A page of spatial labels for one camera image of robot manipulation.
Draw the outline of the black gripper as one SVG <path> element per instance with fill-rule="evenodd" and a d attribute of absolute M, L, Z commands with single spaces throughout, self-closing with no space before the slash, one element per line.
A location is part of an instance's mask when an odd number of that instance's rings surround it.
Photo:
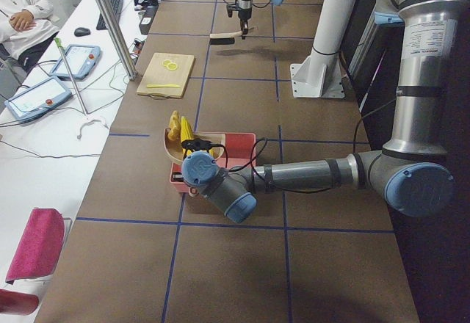
<path fill-rule="evenodd" d="M 238 17 L 240 20 L 241 29 L 241 38 L 246 39 L 246 36 L 252 31 L 252 26 L 248 26 L 248 21 L 251 19 L 251 8 L 242 9 L 239 8 Z"/>
<path fill-rule="evenodd" d="M 212 149 L 212 142 L 204 139 L 186 139 L 181 143 L 181 146 L 184 150 L 190 150 L 191 152 L 195 151 L 209 151 Z"/>

